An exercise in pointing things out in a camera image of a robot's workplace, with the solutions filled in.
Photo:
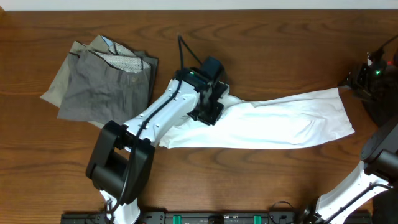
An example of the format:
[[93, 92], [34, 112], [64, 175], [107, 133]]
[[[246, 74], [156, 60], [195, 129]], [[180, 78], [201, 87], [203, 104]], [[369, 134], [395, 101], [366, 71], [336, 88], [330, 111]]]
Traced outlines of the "white t-shirt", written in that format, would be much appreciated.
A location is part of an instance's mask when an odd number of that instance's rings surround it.
[[182, 118], [161, 138], [171, 148], [300, 149], [354, 133], [337, 88], [267, 101], [226, 95], [213, 126]]

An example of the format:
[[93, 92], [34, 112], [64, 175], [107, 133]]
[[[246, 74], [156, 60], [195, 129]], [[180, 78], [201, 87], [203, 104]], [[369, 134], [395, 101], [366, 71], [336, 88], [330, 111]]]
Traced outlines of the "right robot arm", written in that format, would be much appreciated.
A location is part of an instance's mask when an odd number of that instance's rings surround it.
[[354, 171], [307, 208], [301, 223], [344, 223], [377, 194], [397, 189], [397, 65], [370, 59], [339, 85], [354, 91], [379, 128], [362, 148]]

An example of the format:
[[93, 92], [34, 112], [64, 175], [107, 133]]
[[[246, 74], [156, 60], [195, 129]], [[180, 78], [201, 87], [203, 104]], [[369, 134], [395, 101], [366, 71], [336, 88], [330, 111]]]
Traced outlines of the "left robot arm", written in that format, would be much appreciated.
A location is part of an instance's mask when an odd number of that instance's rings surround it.
[[184, 116], [215, 125], [224, 109], [219, 99], [229, 91], [221, 82], [222, 63], [208, 57], [200, 68], [177, 70], [165, 93], [122, 125], [106, 123], [86, 168], [86, 176], [105, 199], [105, 223], [135, 223], [137, 198], [149, 180], [155, 148]]

